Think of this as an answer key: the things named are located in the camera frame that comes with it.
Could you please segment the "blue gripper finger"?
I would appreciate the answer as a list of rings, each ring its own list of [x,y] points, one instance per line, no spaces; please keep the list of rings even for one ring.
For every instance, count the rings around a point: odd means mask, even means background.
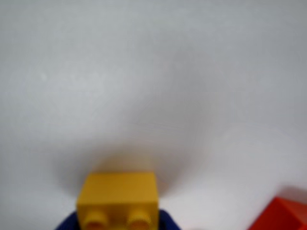
[[[80,230],[80,229],[81,228],[78,222],[76,212],[72,212],[55,228],[55,230]]]
[[[167,211],[160,209],[158,230],[180,230],[180,227]]]

